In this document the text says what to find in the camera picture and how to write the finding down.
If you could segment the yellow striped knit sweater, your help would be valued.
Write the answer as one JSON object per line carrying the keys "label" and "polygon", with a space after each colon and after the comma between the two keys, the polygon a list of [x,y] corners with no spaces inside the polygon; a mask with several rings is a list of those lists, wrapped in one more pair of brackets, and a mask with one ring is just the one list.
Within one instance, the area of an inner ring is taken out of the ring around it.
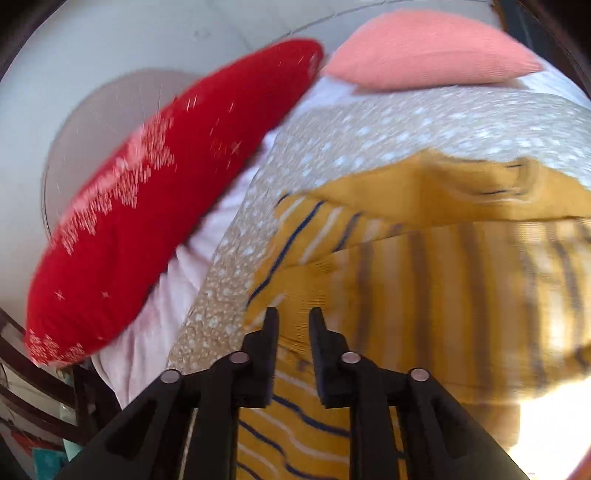
{"label": "yellow striped knit sweater", "polygon": [[421,367],[534,479],[590,446],[590,193],[522,157],[434,150],[284,195],[243,323],[280,314],[273,400],[239,416],[238,477],[344,479],[349,415],[322,407],[308,313],[377,366]]}

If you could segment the pink fluffy blanket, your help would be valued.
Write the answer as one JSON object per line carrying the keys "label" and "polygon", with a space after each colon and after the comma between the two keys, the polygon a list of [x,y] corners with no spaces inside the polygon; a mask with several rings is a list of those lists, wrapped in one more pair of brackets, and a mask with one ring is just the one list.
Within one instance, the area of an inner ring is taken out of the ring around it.
{"label": "pink fluffy blanket", "polygon": [[[493,86],[556,95],[590,110],[590,98],[572,80],[549,62],[542,63],[545,69],[541,72]],[[352,84],[321,78],[298,102],[294,113],[344,104],[353,101],[355,95],[363,97],[361,92],[353,94],[354,90]],[[136,319],[107,347],[92,355],[94,368],[113,390],[122,409],[165,369],[168,353],[211,267],[215,249],[245,200],[247,187],[266,161],[279,128],[266,134],[259,151],[245,163],[197,230],[177,247]]]}

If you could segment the red embroidered pillow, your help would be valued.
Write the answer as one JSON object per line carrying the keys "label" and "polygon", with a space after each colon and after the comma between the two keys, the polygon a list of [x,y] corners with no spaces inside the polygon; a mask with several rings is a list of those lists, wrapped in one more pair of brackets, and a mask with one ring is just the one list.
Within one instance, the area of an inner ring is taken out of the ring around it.
{"label": "red embroidered pillow", "polygon": [[197,80],[137,127],[76,193],[32,279],[25,345],[71,365],[137,317],[183,243],[311,88],[324,56],[287,40]]}

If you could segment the beige white-dotted bedspread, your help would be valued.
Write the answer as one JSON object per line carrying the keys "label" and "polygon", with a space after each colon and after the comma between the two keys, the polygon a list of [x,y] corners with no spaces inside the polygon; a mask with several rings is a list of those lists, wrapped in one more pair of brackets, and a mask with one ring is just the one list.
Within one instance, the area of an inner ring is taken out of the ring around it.
{"label": "beige white-dotted bedspread", "polygon": [[451,87],[370,95],[294,116],[215,252],[170,365],[187,373],[207,368],[253,331],[243,316],[253,276],[279,227],[274,208],[280,198],[423,150],[497,163],[532,158],[590,193],[590,112],[554,95]]}

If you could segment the pink knit pillow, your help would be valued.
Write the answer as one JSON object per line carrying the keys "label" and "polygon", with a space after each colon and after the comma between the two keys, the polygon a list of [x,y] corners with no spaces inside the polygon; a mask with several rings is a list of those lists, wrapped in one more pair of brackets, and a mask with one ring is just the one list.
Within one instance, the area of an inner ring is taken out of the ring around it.
{"label": "pink knit pillow", "polygon": [[372,91],[504,83],[543,70],[501,30],[463,16],[399,10],[360,26],[322,75]]}

